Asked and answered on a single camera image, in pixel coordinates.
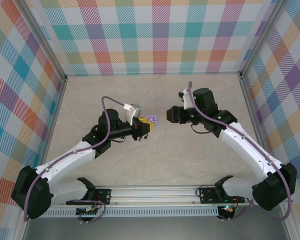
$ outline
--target beige floor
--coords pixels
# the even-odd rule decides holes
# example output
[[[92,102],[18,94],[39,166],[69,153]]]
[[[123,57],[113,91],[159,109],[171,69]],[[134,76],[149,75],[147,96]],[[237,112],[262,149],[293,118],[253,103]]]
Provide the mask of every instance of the beige floor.
[[[194,133],[190,124],[172,124],[166,110],[181,106],[178,92],[193,82],[192,89],[210,88],[219,109],[236,116],[253,137],[253,127],[236,75],[116,75],[70,77],[57,119],[47,162],[76,145],[102,114],[101,97],[142,107],[141,115],[159,115],[159,125],[148,139],[113,143],[99,158],[82,165],[62,182],[86,177],[95,185],[201,185],[214,184],[226,175],[254,178],[249,166],[213,134]],[[125,111],[115,108],[120,118]],[[196,126],[204,131],[203,126]]]

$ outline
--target purple object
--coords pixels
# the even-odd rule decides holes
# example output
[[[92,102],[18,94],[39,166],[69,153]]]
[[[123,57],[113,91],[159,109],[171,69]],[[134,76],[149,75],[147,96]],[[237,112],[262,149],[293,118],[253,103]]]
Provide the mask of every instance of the purple object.
[[[159,117],[158,115],[148,115],[148,121],[153,122],[156,127],[159,124]]]

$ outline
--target purple wire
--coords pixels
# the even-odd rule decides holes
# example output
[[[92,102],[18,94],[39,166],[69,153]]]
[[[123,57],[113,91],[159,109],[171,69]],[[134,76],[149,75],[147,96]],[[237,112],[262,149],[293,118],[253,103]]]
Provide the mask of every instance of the purple wire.
[[[104,139],[100,142],[98,142],[97,144],[95,145],[92,145],[92,146],[88,146],[88,147],[85,147],[85,148],[81,148],[81,149],[78,149],[76,152],[74,151],[71,151],[71,152],[68,152],[66,153],[65,155],[62,155],[61,157],[59,157],[57,160],[55,160],[53,163],[51,163],[47,168],[45,168],[44,170],[42,170],[42,172],[40,172],[38,174],[38,176],[36,176],[36,178],[33,180],[33,182],[31,183],[29,189],[28,189],[28,192],[26,193],[26,197],[25,197],[25,201],[24,201],[24,212],[23,212],[23,220],[26,222],[29,220],[29,217],[28,217],[28,204],[29,204],[29,197],[30,197],[30,194],[31,194],[31,191],[32,189],[34,188],[36,182],[39,180],[39,178],[47,172],[47,169],[50,169],[52,168],[55,164],[57,164],[58,162],[60,162],[62,159],[65,159],[66,157],[69,157],[70,155],[72,154],[77,154],[77,153],[80,153],[80,152],[83,152],[83,151],[86,151],[86,150],[89,150],[89,149],[92,149],[92,148],[95,148],[97,146],[100,146],[101,144],[103,144],[109,137],[110,135],[110,119],[109,119],[109,114],[108,114],[108,111],[106,109],[106,105],[105,105],[105,99],[109,99],[121,106],[124,106],[123,103],[113,99],[112,97],[109,97],[109,96],[103,96],[101,98],[101,104],[102,104],[102,107],[103,107],[103,111],[104,111],[104,114],[105,114],[105,118],[106,118],[106,123],[107,123],[107,132],[106,132],[106,135],[104,137]]]
[[[219,120],[216,120],[216,119],[213,119],[207,115],[205,115],[196,105],[196,102],[194,100],[194,96],[191,92],[191,88],[192,88],[192,82],[189,81],[189,84],[188,84],[188,93],[189,93],[189,97],[190,97],[190,100],[191,100],[191,103],[192,105],[194,106],[195,110],[202,116],[204,117],[205,119],[209,120],[209,121],[212,121],[212,122],[215,122],[217,124],[221,124],[231,130],[233,130],[234,132],[236,132],[237,134],[239,134],[241,137],[244,137],[245,135],[240,132],[239,130],[237,130],[235,127],[233,126],[230,126],[229,124],[226,124],[222,121],[219,121]],[[268,217],[270,217],[272,220],[278,220],[278,221],[283,221],[283,220],[286,220],[288,217],[289,217],[289,214],[291,212],[291,208],[292,208],[292,200],[291,200],[291,193],[290,193],[290,189],[289,189],[289,186],[288,186],[288,183],[285,179],[285,177],[283,176],[283,174],[281,173],[281,171],[279,170],[279,168],[271,161],[271,159],[268,157],[267,154],[265,154],[261,149],[260,147],[258,147],[253,141],[251,141],[248,137],[244,137],[245,140],[248,141],[248,143],[250,143],[270,164],[271,166],[275,169],[275,171],[278,173],[278,175],[280,176],[281,180],[283,181],[283,185],[284,185],[284,188],[286,190],[286,195],[287,195],[287,198],[288,198],[288,207],[287,207],[287,211],[285,213],[285,215],[283,217],[273,217],[271,214],[269,214],[268,212],[265,212],[263,211],[263,213],[265,213]],[[251,203],[249,204],[250,205],[255,205],[252,201],[250,201],[248,199],[248,201]]]
[[[84,223],[84,224],[91,224],[97,220],[99,220],[105,213],[106,213],[106,205],[102,202],[102,201],[94,201],[94,200],[74,200],[74,202],[77,202],[77,203],[95,203],[95,204],[100,204],[103,206],[103,211],[102,213],[100,214],[100,216],[96,216],[94,217],[92,220],[90,221],[83,221],[81,219],[81,216],[83,213],[79,214],[79,220],[81,221],[81,223]]]

